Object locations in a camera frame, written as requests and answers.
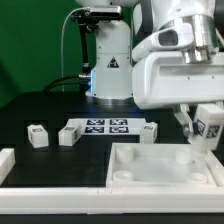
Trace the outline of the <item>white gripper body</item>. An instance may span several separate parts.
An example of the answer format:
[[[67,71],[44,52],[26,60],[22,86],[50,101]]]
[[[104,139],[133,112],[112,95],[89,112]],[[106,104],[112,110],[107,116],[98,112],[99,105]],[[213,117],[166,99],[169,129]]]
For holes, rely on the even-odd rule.
[[[181,50],[194,43],[190,24],[166,28],[132,50],[132,89],[140,109],[224,100],[224,53],[211,64],[186,64]]]

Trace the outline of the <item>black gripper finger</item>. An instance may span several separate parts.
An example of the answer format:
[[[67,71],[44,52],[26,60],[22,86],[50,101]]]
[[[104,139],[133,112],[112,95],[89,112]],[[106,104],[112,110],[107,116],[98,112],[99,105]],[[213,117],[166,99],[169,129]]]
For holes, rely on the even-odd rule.
[[[189,116],[189,112],[190,109],[188,104],[179,104],[174,107],[174,116],[181,124],[185,137],[189,137],[194,134],[193,122]]]

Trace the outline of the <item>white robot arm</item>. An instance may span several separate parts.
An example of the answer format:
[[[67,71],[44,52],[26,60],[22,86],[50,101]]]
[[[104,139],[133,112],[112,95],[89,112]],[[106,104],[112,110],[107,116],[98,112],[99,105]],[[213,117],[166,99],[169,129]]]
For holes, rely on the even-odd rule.
[[[141,109],[224,100],[224,0],[77,0],[90,9],[129,6],[138,44],[132,90]]]

